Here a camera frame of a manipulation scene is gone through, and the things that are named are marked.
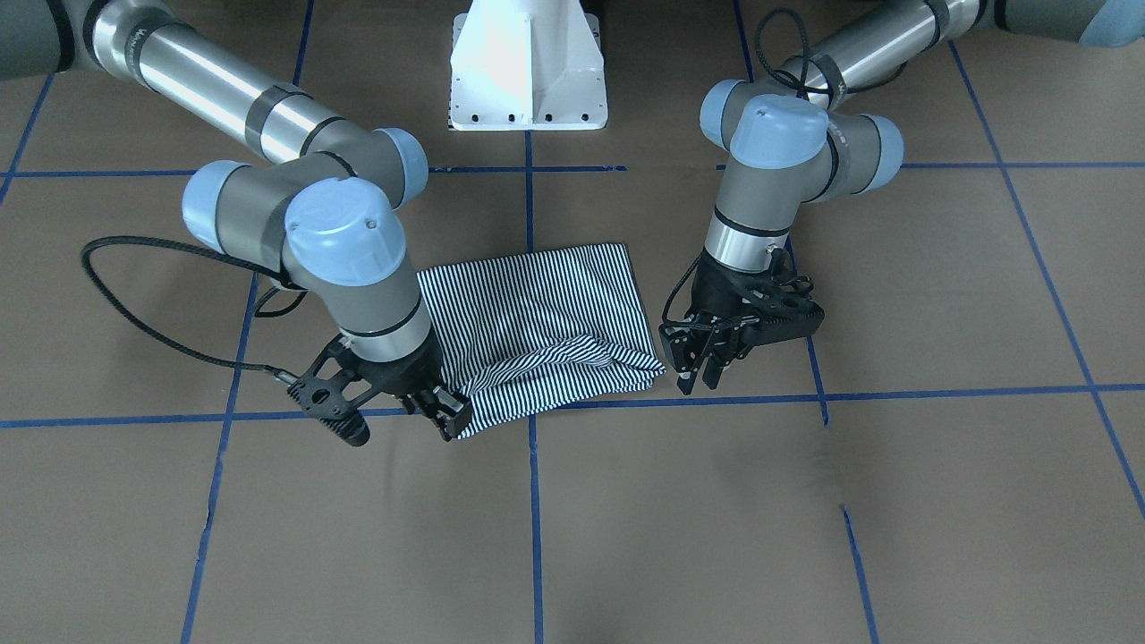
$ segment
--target blue tape line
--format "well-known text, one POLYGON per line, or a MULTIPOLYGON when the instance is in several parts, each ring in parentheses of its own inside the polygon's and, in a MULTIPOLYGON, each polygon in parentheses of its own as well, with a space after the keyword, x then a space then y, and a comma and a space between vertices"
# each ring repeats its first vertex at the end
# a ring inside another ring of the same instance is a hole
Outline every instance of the blue tape line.
POLYGON ((748 48, 748 32, 743 28, 743 9, 740 0, 732 0, 732 8, 735 10, 735 26, 740 31, 740 47, 743 49, 743 64, 748 68, 748 83, 756 81, 756 70, 751 64, 751 50, 748 48))
POLYGON ((994 387, 972 390, 922 390, 922 391, 889 391, 889 392, 864 392, 864 393, 829 393, 827 400, 830 401, 854 401, 854 400, 924 400, 932 398, 994 398, 1012 395, 1051 395, 1069 393, 1089 393, 1088 385, 1060 385, 1045 387, 994 387))
POLYGON ((30 427, 90 427, 105 425, 174 425, 181 423, 218 423, 222 414, 176 414, 158 416, 105 416, 95 418, 32 418, 0 421, 0 430, 30 427))
POLYGON ((902 170, 966 170, 966 168, 989 168, 1000 167, 997 163, 905 163, 902 170))
MULTIPOLYGON (((243 315, 243 328, 238 335, 238 348, 235 361, 242 362, 246 356, 246 343, 251 336, 251 321, 254 320, 254 305, 259 296, 259 276, 251 274, 251 286, 246 292, 246 313, 243 315)), ((207 549, 211 545, 211 529, 214 527, 215 506, 219 504, 219 489, 222 486, 222 458, 230 443, 230 429, 235 421, 235 405, 238 402, 238 387, 243 379, 243 370, 235 369, 230 379, 230 393, 227 395, 227 411, 219 433, 219 450, 215 453, 214 473, 211 476, 211 493, 207 495, 207 520, 199 535, 198 556, 195 560, 195 573, 191 576, 191 591, 187 597, 187 613, 183 616, 183 634, 181 644, 190 644, 191 629, 195 627, 195 611, 199 603, 199 590, 203 588, 203 572, 207 563, 207 549)))
MULTIPOLYGON (((1063 395, 1073 393, 1145 392, 1145 383, 1118 383, 1108 385, 1060 385, 1042 387, 996 387, 972 390, 919 390, 919 391, 885 391, 824 393, 823 399, 830 402, 847 402, 861 400, 925 400, 947 398, 994 398, 1021 395, 1063 395)), ((818 402, 819 394, 777 394, 757 396, 720 396, 720 398, 668 398, 648 400, 586 400, 560 407, 562 410, 642 408, 642 407, 706 407, 731 405, 784 405, 792 402, 818 402)), ((403 409, 363 409, 363 416, 403 416, 403 409)), ((0 421, 0 429, 31 427, 84 427, 95 425, 147 425, 219 422, 222 414, 188 414, 174 416, 110 416, 87 418, 31 418, 0 421)), ((234 421, 291 421, 307 418, 301 411, 236 411, 234 421)))
POLYGON ((306 17, 302 18, 302 36, 298 41, 298 56, 294 58, 294 76, 291 83, 297 87, 302 81, 302 65, 306 64, 306 47, 310 42, 310 22, 314 18, 314 0, 306 2, 306 17))
POLYGON ((1105 167, 1145 167, 1145 162, 1016 162, 1016 163, 1004 163, 1005 167, 1020 167, 1020 168, 1067 168, 1067 170, 1085 170, 1085 168, 1105 168, 1105 167))
MULTIPOLYGON (((789 256, 791 256, 791 270, 799 273, 799 265, 795 258, 795 246, 791 245, 791 236, 788 235, 787 243, 783 244, 789 256)), ((811 361, 811 376, 815 380, 815 395, 819 396, 819 413, 823 416, 823 426, 831 423, 831 411, 827 408, 827 393, 823 391, 823 375, 819 370, 819 356, 815 354, 815 338, 807 336, 807 360, 811 361)))
POLYGON ((870 635, 870 644, 878 643, 878 625, 875 623, 875 608, 870 603, 870 589, 867 587, 867 572, 862 567, 862 553, 859 551, 859 540, 855 539, 854 525, 851 523, 851 512, 846 505, 839 505, 843 510, 843 523, 847 526, 847 541, 851 542, 851 559, 855 564, 855 578, 859 580, 859 595, 862 597, 863 614, 867 615, 867 633, 870 635))
POLYGON ((648 400, 584 400, 570 402, 558 409, 619 409, 641 407, 709 407, 716 405, 777 405, 789 402, 819 402, 815 394, 742 395, 720 398, 662 398, 648 400))
POLYGON ((55 170, 16 172, 21 179, 65 179, 76 176, 190 176, 194 170, 55 170))
POLYGON ((529 172, 627 172, 626 165, 487 165, 487 166, 436 166, 433 174, 510 174, 529 172))
POLYGON ((1005 179, 1006 189, 1010 191, 1010 198, 1013 201, 1013 206, 1018 211, 1018 218, 1021 220, 1021 227, 1026 231, 1026 239, 1029 242, 1029 248, 1034 252, 1034 259, 1037 261, 1039 270, 1042 272, 1042 278, 1045 281, 1045 286, 1050 290, 1050 297, 1053 300, 1053 306, 1057 308, 1058 316, 1061 319, 1061 324, 1065 327, 1066 336, 1069 338, 1069 345, 1073 347, 1074 356, 1077 359, 1077 366, 1081 367, 1082 375, 1085 378, 1085 384, 1089 385, 1088 388, 1092 394, 1093 405, 1097 407, 1098 415, 1101 417, 1101 424, 1105 426, 1105 431, 1110 437, 1110 442, 1113 446, 1113 451, 1116 454, 1118 461, 1121 464, 1121 471, 1126 477, 1126 482, 1129 484, 1129 489, 1132 492, 1134 500, 1137 502, 1137 511, 1140 513, 1142 518, 1145 519, 1145 498, 1142 497, 1140 486, 1137 485, 1137 478, 1134 476, 1134 471, 1129 466, 1129 460, 1126 457, 1126 453, 1121 448, 1121 441, 1118 439, 1118 432, 1114 430, 1113 423, 1110 421, 1110 416, 1105 410, 1105 403, 1101 401, 1097 385, 1093 382, 1093 375, 1089 369, 1089 364, 1085 362, 1085 355, 1081 351, 1081 344, 1077 341, 1077 336, 1074 333, 1073 324, 1069 323, 1069 316, 1066 315, 1066 308, 1061 303, 1061 298, 1058 296, 1058 290, 1053 285, 1053 278, 1050 276, 1050 270, 1045 265, 1045 259, 1042 257, 1042 251, 1034 236, 1034 229, 1030 227, 1029 219, 1026 217, 1026 210, 1022 207, 1021 199, 1018 197, 1018 189, 1014 187, 1013 180, 1010 178, 1010 171, 1006 168, 1002 159, 1002 151, 997 146, 997 141, 994 139, 994 132, 990 129, 990 124, 986 119, 986 112, 982 110, 982 104, 978 100, 978 93, 974 92, 974 86, 970 81, 970 74, 966 73, 966 68, 962 63, 962 56, 958 55, 958 48, 954 46, 954 42, 949 42, 949 46, 950 54, 954 56, 954 62, 958 66, 958 73, 962 74, 962 80, 966 85, 966 91, 970 93, 970 100, 974 103, 974 111, 978 112, 978 119, 982 123, 982 129, 986 131, 986 140, 989 141, 990 149, 994 150, 994 157, 1001 166, 1002 176, 1005 179))
POLYGON ((44 101, 48 97, 48 89, 52 89, 52 79, 54 78, 55 74, 48 74, 44 79, 44 85, 40 86, 40 94, 35 97, 35 104, 32 105, 32 113, 27 117, 27 125, 24 126, 24 133, 19 136, 19 144, 16 146, 16 152, 11 156, 11 163, 8 165, 8 175, 5 176, 3 183, 0 183, 0 204, 8 196, 8 188, 11 186, 16 168, 19 167, 19 159, 24 156, 24 149, 27 148, 27 140, 32 136, 35 119, 40 118, 40 110, 44 109, 44 101))
POLYGON ((532 132, 524 132, 524 246, 532 252, 532 132))
POLYGON ((815 354, 815 339, 807 338, 807 358, 811 360, 811 375, 815 378, 815 395, 819 398, 819 413, 823 416, 823 426, 831 424, 831 410, 827 407, 827 392, 823 391, 823 375, 819 370, 819 356, 815 354))
POLYGON ((1128 384, 1116 384, 1116 385, 1097 385, 1093 387, 1099 392, 1126 392, 1126 391, 1145 391, 1145 383, 1128 383, 1128 384))
POLYGON ((1142 497, 1142 488, 1137 485, 1137 477, 1134 476, 1134 470, 1129 466, 1129 457, 1126 456, 1126 450, 1121 447, 1121 440, 1118 438, 1118 432, 1113 429, 1113 421, 1110 419, 1110 414, 1105 409, 1101 395, 1097 392, 1096 387, 1090 393, 1093 396, 1093 405, 1097 406, 1097 413, 1101 416, 1105 433, 1110 437, 1110 443, 1113 445, 1113 453, 1116 454, 1118 463, 1121 464, 1121 472, 1124 473, 1126 481, 1129 482, 1129 490, 1134 495, 1134 501, 1137 502, 1137 511, 1140 512, 1142 519, 1145 519, 1145 498, 1142 497))
POLYGON ((532 508, 532 639, 545 642, 545 603, 540 565, 540 477, 537 465, 537 416, 529 416, 529 495, 532 508))
POLYGON ((534 165, 532 172, 627 172, 626 165, 534 165))

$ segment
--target blue joint cap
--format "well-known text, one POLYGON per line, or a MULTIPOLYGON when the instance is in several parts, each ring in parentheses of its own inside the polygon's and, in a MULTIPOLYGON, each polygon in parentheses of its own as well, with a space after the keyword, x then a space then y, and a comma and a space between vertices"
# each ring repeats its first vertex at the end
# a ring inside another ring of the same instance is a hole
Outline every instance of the blue joint cap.
POLYGON ((700 129, 709 141, 726 150, 724 146, 724 108, 727 105, 727 97, 742 80, 721 80, 708 91, 704 102, 700 105, 700 129))
POLYGON ((405 190, 402 193, 401 203, 394 205, 395 209, 400 209, 426 189, 426 183, 429 182, 429 160, 421 143, 418 143, 409 132, 397 127, 382 127, 376 132, 388 135, 397 146, 397 154, 402 157, 405 190))
POLYGON ((315 277, 366 286, 405 258, 405 231, 381 188, 352 176, 307 186, 286 206, 286 243, 315 277))
POLYGON ((1124 47, 1145 36, 1145 2, 1108 0, 1093 16, 1080 42, 1090 47, 1124 47))
POLYGON ((229 160, 211 162, 192 174, 183 189, 183 223, 196 239, 216 252, 224 252, 215 228, 219 195, 231 173, 240 167, 248 166, 229 160))
POLYGON ((875 121, 875 127, 878 128, 878 140, 883 147, 882 154, 878 157, 878 168, 875 170, 875 176, 866 188, 855 193, 856 195, 869 193, 875 188, 882 188, 890 183, 894 179, 894 175, 899 173, 899 168, 902 167, 902 158, 906 155, 906 144, 903 144, 902 132, 899 131, 899 126, 894 125, 886 117, 862 116, 875 121))
POLYGON ((748 101, 732 135, 735 160, 760 170, 795 167, 827 146, 829 117, 795 96, 764 94, 748 101))

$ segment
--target cloth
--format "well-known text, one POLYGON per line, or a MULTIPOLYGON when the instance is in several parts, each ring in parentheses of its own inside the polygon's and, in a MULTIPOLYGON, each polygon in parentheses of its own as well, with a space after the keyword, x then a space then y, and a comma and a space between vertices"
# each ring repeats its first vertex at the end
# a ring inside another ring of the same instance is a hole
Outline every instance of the cloth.
POLYGON ((473 401, 460 438, 664 372, 622 244, 504 257, 418 274, 443 379, 473 401))

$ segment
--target striped cloth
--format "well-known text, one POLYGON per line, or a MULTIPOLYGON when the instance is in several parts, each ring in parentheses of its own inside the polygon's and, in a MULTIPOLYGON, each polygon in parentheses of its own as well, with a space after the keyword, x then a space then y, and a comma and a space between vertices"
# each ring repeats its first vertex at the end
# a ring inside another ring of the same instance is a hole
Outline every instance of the striped cloth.
POLYGON ((485 427, 605 393, 647 390, 656 358, 627 251, 598 244, 418 274, 442 377, 485 427))

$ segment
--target black band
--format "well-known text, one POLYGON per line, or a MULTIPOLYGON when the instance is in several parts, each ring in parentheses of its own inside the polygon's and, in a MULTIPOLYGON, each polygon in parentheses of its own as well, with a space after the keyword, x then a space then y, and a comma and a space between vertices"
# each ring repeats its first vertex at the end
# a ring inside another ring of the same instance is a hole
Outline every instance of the black band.
POLYGON ((358 333, 357 331, 350 331, 350 330, 347 330, 346 332, 350 333, 350 335, 354 335, 354 336, 357 336, 360 338, 379 338, 381 336, 386 336, 386 335, 393 333, 394 331, 396 331, 396 330, 401 329, 402 327, 409 324, 410 320, 413 320, 413 316, 417 315, 419 308, 421 308, 421 296, 418 296, 418 303, 416 305, 413 305, 413 311, 411 311, 405 317, 402 319, 401 322, 398 322, 397 324, 394 324, 393 327, 389 327, 387 329, 382 329, 380 331, 373 331, 373 332, 370 332, 370 333, 358 333))
POLYGON ((934 14, 934 38, 926 46, 927 49, 935 46, 946 38, 946 32, 950 28, 950 7, 946 6, 946 0, 923 0, 934 14))
POLYGON ((978 0, 978 15, 974 16, 974 26, 982 22, 982 16, 986 15, 987 5, 989 5, 989 0, 978 0))
POLYGON ((998 25, 1002 31, 1010 31, 1010 25, 1005 22, 1005 1, 994 0, 994 24, 998 25))
POLYGON ((100 69, 103 69, 103 64, 100 58, 95 55, 95 21, 100 19, 100 13, 106 7, 111 0, 95 0, 92 6, 87 8, 87 15, 84 16, 84 47, 87 48, 87 53, 95 61, 100 69))
POLYGON ((275 105, 291 96, 307 96, 305 92, 293 85, 271 85, 246 110, 246 147, 261 156, 262 151, 262 126, 267 124, 270 112, 275 105))
POLYGON ((327 150, 318 150, 315 154, 316 155, 326 155, 327 157, 330 157, 330 158, 334 159, 335 162, 338 162, 338 165, 342 166, 342 170, 346 171, 346 174, 349 174, 350 176, 357 176, 357 173, 354 172, 354 166, 352 166, 349 163, 347 163, 346 159, 344 159, 342 157, 340 157, 340 156, 338 156, 338 155, 335 155, 335 154, 333 154, 331 151, 327 151, 327 150))
POLYGON ((346 119, 340 116, 332 116, 326 120, 318 123, 318 125, 315 125, 314 129, 311 129, 310 133, 306 135, 306 141, 302 141, 302 149, 298 151, 298 156, 300 157, 306 156, 306 154, 310 151, 310 146, 314 144, 314 140, 318 138, 318 133, 322 132, 331 123, 334 123, 335 120, 346 120, 346 119))
POLYGON ((124 58, 127 61, 127 69, 140 85, 150 88, 152 92, 158 91, 151 87, 147 79, 143 78, 143 68, 140 64, 140 58, 143 56, 143 44, 156 31, 173 24, 191 29, 175 16, 166 11, 156 10, 132 29, 132 32, 127 36, 127 42, 124 45, 124 58))
POLYGON ((827 88, 831 92, 827 109, 831 109, 843 102, 847 95, 847 81, 843 78, 843 71, 835 63, 835 58, 819 52, 811 56, 811 62, 819 68, 820 73, 827 79, 827 88))
POLYGON ((830 135, 830 129, 828 129, 827 147, 831 150, 831 175, 827 179, 827 182, 823 183, 823 189, 820 190, 814 197, 803 202, 805 204, 810 204, 815 199, 822 198, 822 196, 831 189, 831 183, 835 182, 835 176, 839 173, 839 148, 835 144, 835 136, 830 135))
POLYGON ((72 33, 71 18, 64 9, 63 0, 47 0, 52 19, 56 22, 56 37, 60 39, 60 62, 56 71, 68 71, 76 62, 76 34, 72 33))
POLYGON ((736 233, 743 233, 744 235, 751 235, 752 237, 779 237, 781 235, 787 235, 788 231, 791 230, 790 226, 782 230, 759 230, 758 228, 748 228, 742 223, 736 223, 735 221, 728 219, 726 214, 719 211, 719 207, 714 207, 712 210, 716 213, 716 219, 718 219, 720 223, 727 226, 736 233))
MULTIPOLYGON (((875 129, 878 131, 878 124, 875 123, 875 119, 870 118, 870 115, 860 115, 860 116, 869 120, 871 125, 875 126, 875 129)), ((883 164, 883 134, 879 133, 879 135, 876 136, 876 139, 878 140, 878 163, 875 165, 875 174, 870 175, 870 181, 868 181, 866 186, 863 186, 859 190, 855 190, 854 193, 851 193, 852 195, 858 195, 860 193, 866 191, 867 188, 870 188, 870 184, 875 182, 875 178, 878 176, 878 166, 883 164)))

